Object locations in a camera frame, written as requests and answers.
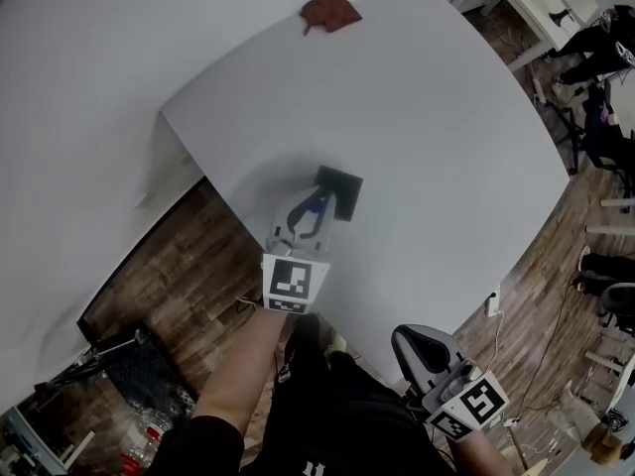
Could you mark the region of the person's right forearm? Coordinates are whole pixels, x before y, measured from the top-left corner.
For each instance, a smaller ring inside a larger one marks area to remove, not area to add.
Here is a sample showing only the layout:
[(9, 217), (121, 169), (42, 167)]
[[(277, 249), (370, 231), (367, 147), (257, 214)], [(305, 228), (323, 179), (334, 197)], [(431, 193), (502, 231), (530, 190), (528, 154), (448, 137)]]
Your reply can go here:
[(482, 431), (476, 431), (461, 443), (461, 470), (469, 476), (515, 476), (510, 462)]

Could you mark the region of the grey office chair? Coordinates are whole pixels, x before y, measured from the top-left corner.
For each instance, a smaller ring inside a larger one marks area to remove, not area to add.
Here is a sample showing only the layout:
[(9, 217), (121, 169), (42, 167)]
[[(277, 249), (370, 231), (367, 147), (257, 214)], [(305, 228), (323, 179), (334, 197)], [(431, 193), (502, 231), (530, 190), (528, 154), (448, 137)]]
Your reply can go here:
[(635, 337), (635, 283), (617, 283), (607, 288), (600, 297), (603, 309), (603, 327), (608, 327), (612, 319), (622, 332)]

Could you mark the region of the green shoe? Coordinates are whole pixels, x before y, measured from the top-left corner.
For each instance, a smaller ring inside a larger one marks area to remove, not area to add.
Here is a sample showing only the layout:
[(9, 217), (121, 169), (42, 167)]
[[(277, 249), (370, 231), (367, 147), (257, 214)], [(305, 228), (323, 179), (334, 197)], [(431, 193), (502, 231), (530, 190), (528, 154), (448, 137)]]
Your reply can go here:
[(330, 342), (327, 344), (326, 348), (324, 349), (324, 357), (326, 358), (326, 361), (329, 361), (331, 356), (335, 353), (345, 353), (347, 349), (347, 343), (344, 340), (344, 338), (338, 334), (335, 333)]

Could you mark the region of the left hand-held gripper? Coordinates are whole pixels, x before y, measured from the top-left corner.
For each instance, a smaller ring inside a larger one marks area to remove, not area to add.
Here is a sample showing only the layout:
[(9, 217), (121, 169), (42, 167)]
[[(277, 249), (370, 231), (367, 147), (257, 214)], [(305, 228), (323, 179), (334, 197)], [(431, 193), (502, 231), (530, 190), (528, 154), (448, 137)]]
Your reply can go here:
[[(320, 214), (308, 211), (316, 197), (323, 198)], [(332, 193), (312, 186), (280, 206), (262, 257), (265, 308), (295, 314), (311, 310), (330, 268), (325, 252), (335, 204)]]

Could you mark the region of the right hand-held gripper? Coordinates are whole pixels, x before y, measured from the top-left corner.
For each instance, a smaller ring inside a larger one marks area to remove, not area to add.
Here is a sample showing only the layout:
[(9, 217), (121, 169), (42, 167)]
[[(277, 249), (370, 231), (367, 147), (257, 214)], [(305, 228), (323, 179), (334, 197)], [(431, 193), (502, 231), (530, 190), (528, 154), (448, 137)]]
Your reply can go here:
[[(393, 330), (391, 344), (404, 378), (425, 395), (422, 406), (429, 413), (425, 424), (447, 439), (465, 441), (510, 404), (491, 371), (483, 372), (473, 360), (463, 361), (450, 334), (429, 326), (401, 324)], [(442, 372), (450, 373), (436, 385), (434, 378)]]

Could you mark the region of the crumpled brown cloth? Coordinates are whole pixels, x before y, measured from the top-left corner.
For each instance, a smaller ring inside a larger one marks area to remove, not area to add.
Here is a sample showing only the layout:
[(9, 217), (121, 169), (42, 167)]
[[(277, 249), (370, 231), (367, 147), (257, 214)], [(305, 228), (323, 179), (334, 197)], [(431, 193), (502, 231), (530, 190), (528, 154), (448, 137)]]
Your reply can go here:
[(362, 20), (361, 15), (347, 0), (311, 0), (301, 9), (305, 20), (304, 35), (312, 28), (322, 27), (333, 33)]

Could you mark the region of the person's left forearm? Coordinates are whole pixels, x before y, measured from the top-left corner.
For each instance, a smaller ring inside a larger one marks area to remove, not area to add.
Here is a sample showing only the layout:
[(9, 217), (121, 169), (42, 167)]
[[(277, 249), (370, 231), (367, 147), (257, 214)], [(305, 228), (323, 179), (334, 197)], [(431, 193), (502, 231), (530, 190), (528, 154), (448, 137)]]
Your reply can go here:
[(217, 417), (246, 433), (286, 320), (284, 312), (266, 308), (251, 314), (211, 372), (194, 408), (195, 417)]

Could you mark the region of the clear plastic bottle red cap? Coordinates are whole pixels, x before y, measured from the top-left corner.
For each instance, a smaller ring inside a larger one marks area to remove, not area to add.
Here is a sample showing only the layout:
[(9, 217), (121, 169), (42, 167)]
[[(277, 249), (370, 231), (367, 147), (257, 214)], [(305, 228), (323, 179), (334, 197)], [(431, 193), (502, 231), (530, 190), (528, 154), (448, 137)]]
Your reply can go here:
[(143, 410), (124, 435), (120, 456), (126, 476), (141, 476), (152, 464), (164, 434), (173, 424), (168, 416), (155, 409)]

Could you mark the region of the black trousers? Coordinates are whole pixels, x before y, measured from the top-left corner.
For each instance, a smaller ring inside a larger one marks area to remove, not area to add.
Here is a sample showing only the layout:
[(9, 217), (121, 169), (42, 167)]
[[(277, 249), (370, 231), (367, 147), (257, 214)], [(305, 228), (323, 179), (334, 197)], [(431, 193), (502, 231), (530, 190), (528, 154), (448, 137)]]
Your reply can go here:
[(285, 364), (278, 374), (294, 384), (321, 383), (330, 377), (352, 379), (361, 371), (347, 352), (335, 350), (328, 355), (321, 345), (320, 322), (313, 314), (299, 316), (285, 347)]

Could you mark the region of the black metal-framed cart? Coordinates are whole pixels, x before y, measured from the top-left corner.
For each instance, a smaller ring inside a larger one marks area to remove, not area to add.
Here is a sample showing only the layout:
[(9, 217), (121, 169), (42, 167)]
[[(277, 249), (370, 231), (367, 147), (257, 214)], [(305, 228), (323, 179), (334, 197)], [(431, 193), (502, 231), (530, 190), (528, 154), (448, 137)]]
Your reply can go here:
[(103, 374), (135, 412), (156, 410), (172, 421), (189, 417), (195, 394), (163, 355), (153, 334), (139, 327), (90, 346), (69, 367), (37, 384), (39, 397)]

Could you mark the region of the black square pad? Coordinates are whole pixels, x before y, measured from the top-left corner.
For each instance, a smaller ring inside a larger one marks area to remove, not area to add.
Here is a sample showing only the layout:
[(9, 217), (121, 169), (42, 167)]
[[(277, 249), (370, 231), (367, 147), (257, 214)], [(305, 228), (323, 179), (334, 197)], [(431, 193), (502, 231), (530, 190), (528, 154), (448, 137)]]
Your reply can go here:
[(362, 184), (362, 178), (327, 166), (320, 166), (317, 171), (316, 185), (324, 187), (335, 197), (336, 220), (349, 222), (352, 219)]

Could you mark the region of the black office chair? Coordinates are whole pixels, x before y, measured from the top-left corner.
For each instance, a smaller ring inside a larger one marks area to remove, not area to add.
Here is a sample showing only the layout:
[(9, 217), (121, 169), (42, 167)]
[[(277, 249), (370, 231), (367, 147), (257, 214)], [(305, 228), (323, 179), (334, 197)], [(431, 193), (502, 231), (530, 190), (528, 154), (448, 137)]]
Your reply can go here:
[(565, 123), (571, 143), (572, 165), (568, 174), (578, 173), (578, 155), (584, 152), (597, 168), (618, 176), (623, 185), (623, 197), (635, 198), (635, 131), (626, 136), (610, 103), (610, 85), (590, 84), (580, 87), (574, 97), (586, 94), (581, 103), (583, 124), (575, 122), (573, 110), (567, 108)]

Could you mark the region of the black shirt white print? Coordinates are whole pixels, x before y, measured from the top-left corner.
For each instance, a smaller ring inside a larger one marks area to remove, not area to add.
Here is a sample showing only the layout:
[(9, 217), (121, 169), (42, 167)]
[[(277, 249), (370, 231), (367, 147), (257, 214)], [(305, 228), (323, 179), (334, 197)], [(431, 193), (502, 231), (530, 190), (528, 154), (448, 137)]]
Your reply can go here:
[(202, 416), (164, 436), (146, 476), (452, 476), (399, 397), (350, 357), (304, 347), (286, 364), (250, 464), (238, 430)]

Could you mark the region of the beige bag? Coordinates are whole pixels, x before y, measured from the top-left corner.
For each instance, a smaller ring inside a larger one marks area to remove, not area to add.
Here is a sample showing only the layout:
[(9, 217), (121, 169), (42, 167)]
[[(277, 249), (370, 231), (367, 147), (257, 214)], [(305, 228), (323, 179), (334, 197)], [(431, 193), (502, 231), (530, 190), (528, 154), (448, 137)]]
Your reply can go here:
[(598, 465), (609, 465), (620, 458), (624, 443), (607, 424), (600, 422), (580, 445), (590, 455), (591, 461)]

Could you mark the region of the white side table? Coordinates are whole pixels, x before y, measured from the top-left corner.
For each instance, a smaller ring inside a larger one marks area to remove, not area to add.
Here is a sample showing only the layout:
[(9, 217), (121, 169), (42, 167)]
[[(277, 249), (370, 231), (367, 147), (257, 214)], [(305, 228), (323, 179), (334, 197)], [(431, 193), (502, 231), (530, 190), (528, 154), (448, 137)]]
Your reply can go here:
[[(467, 0), (450, 0), (459, 9)], [(539, 42), (526, 50), (539, 57), (549, 50), (561, 50), (586, 27), (578, 12), (566, 0), (505, 0), (523, 18)]]

